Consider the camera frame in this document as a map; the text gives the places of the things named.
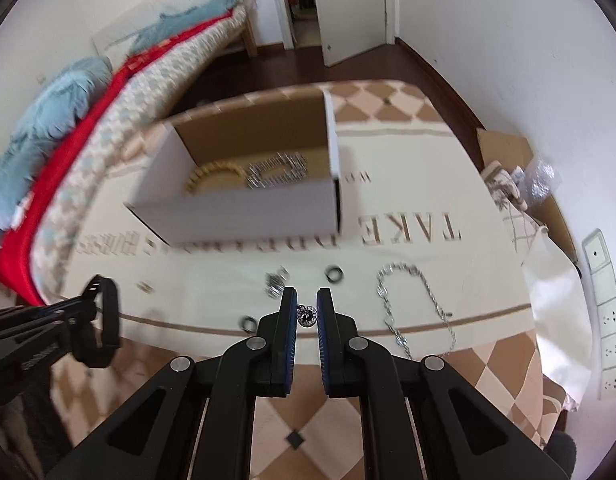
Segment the wooden floor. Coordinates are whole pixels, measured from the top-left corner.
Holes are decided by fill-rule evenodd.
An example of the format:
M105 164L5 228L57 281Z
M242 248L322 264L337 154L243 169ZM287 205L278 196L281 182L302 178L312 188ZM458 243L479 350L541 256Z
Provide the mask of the wooden floor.
M470 114L466 113L469 111L466 104L430 65L399 45L380 46L330 68L323 65L320 47L286 50L254 59L248 59L242 52L219 57L192 84L172 113L195 108L200 102L246 92L353 79L397 79L421 88L453 129L475 166L479 170L483 168L475 120L467 117Z

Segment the gold ring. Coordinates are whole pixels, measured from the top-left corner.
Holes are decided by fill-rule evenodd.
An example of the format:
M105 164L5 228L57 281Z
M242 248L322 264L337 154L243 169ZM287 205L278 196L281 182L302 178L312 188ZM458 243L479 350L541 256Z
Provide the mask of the gold ring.
M209 162L203 166L196 168L188 177L185 184L185 190L190 194L195 194L199 183L207 176L213 173L219 173L219 171L230 171L236 173L244 181L248 177L248 173L240 165L234 162Z

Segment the power strip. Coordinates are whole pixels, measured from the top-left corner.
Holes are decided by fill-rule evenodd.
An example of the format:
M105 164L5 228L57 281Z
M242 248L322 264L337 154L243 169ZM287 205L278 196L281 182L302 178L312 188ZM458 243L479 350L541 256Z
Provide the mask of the power strip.
M601 338L599 399L616 397L616 279L604 235L597 229L583 241L588 261Z

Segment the silver necklace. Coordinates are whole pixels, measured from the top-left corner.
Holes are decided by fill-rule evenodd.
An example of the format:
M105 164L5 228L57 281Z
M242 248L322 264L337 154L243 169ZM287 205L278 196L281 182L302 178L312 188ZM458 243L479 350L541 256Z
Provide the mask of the silver necklace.
M398 264L392 263L384 266L383 268L379 269L379 272L377 272L377 294L383 300L383 308L386 310L386 317L383 318L383 322L388 327L388 330L390 330L394 334L394 337L397 340L397 344L403 348L403 351L406 352L408 359L413 360L412 354L410 353L410 348L408 347L408 340L394 325L392 305L390 304L390 300L388 300L388 289L384 284L386 276L390 276L395 270L408 272L409 275L411 275L412 277L418 276L421 279L421 282L424 284L425 291L428 293L428 296L430 297L430 300L432 300L433 305L435 305L437 316L439 316L441 322L443 322L443 324L448 329L448 332L450 332L450 337L452 339L450 350L443 354L448 355L454 350L454 345L457 343L457 337L448 321L448 318L452 317L453 313L446 312L443 310L443 308L439 306L437 300L435 300L435 295L432 293L432 290L430 290L430 285L428 285L428 282L425 279L423 272L421 272L419 270L419 267L415 264L408 265L404 262L400 262Z

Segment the black diamond shape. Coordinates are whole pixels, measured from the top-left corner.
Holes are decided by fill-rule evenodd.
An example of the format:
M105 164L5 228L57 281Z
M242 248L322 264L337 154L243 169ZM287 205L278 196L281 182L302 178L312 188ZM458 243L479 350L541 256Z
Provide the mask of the black diamond shape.
M299 449L299 446L303 444L303 440L304 440L303 437L296 431L293 431L285 439L290 443L293 449Z

